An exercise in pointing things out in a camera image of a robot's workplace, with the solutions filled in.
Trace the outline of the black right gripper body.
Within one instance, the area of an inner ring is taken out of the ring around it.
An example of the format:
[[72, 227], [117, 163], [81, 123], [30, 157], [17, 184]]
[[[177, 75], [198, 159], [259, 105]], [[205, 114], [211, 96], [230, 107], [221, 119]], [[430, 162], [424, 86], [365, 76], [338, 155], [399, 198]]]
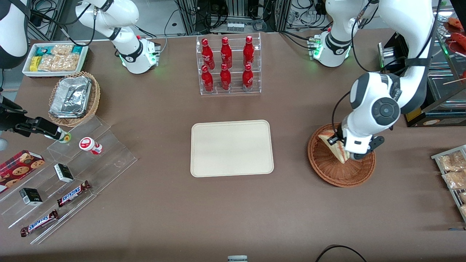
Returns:
[[10, 131], [17, 133], [28, 133], [27, 131], [17, 129], [17, 124], [24, 124], [27, 121], [28, 111], [25, 111], [21, 106], [1, 96], [0, 108], [0, 131]]

